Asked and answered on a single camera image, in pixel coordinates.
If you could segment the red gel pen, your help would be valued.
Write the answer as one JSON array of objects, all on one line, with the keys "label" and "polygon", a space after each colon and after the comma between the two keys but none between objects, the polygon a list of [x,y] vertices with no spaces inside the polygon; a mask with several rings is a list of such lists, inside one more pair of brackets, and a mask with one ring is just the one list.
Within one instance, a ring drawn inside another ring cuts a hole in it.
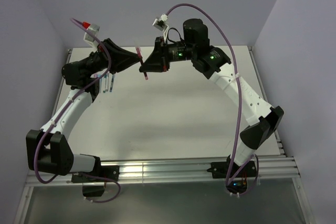
[{"label": "red gel pen", "polygon": [[[141,66],[143,66],[144,61],[143,61],[143,57],[142,57],[142,54],[141,54],[141,48],[140,47],[136,47],[135,49],[136,49],[138,57],[140,58],[140,64],[141,64]],[[145,80],[149,79],[148,78],[148,74],[146,72],[143,72],[143,75],[144,75]]]}]

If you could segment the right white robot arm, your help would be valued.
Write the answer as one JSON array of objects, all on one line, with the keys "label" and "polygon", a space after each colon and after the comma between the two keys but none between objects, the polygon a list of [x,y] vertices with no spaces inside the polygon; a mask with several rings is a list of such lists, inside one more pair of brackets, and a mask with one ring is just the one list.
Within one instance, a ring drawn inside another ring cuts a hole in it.
[{"label": "right white robot arm", "polygon": [[208,28],[201,19],[183,23],[183,37],[179,41],[168,38],[167,15],[156,18],[153,26],[163,35],[157,37],[154,49],[140,67],[140,72],[167,72],[172,62],[191,61],[193,67],[221,88],[241,110],[248,126],[239,134],[236,152],[227,164],[234,177],[245,171],[245,162],[277,129],[284,111],[265,101],[234,70],[231,58],[220,48],[210,45]]}]

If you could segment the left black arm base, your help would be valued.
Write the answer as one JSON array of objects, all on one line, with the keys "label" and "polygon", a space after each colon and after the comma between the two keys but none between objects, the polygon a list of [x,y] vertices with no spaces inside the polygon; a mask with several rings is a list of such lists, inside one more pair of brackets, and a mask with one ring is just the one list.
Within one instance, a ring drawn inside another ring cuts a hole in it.
[{"label": "left black arm base", "polygon": [[[72,174],[71,182],[75,184],[85,183],[103,183],[102,186],[82,186],[82,195],[86,200],[93,203],[105,203],[116,199],[121,193],[119,179],[119,165],[101,166],[99,170],[89,173],[79,172]],[[117,186],[117,192],[110,199],[99,199],[106,192],[107,183],[113,183]]]}]

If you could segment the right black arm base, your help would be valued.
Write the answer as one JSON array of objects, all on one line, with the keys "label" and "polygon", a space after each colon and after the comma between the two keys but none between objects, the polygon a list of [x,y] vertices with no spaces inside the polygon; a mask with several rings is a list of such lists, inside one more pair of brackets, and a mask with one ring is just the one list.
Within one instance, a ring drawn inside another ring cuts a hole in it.
[{"label": "right black arm base", "polygon": [[243,168],[233,163],[233,166],[229,171],[230,158],[223,162],[211,162],[210,168],[206,171],[211,173],[212,179],[226,179],[229,175],[228,180],[230,181],[226,185],[230,195],[240,196],[247,192],[249,188],[248,179],[257,179],[258,176],[258,166],[254,161],[249,161]]}]

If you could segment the white teal marker pen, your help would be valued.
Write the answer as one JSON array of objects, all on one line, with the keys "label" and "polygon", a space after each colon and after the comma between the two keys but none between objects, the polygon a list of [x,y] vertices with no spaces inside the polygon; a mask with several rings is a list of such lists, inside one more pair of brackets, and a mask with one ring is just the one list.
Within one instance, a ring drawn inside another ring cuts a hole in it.
[{"label": "white teal marker pen", "polygon": [[103,78],[102,78],[102,92],[105,93],[107,90],[107,77],[108,75],[106,74]]}]

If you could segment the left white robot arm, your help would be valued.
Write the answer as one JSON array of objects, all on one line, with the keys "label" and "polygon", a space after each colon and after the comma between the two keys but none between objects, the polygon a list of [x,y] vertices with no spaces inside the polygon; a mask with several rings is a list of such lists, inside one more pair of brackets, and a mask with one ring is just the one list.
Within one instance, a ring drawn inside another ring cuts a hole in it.
[{"label": "left white robot arm", "polygon": [[94,74],[101,71],[119,73],[140,60],[136,53],[120,48],[106,39],[88,57],[62,67],[62,77],[66,85],[70,86],[65,102],[45,125],[38,130],[30,130],[26,135],[28,166],[39,182],[46,183],[40,173],[49,173],[53,178],[83,173],[91,182],[101,178],[100,158],[74,154],[68,144],[68,137],[84,111],[99,94],[100,81]]}]

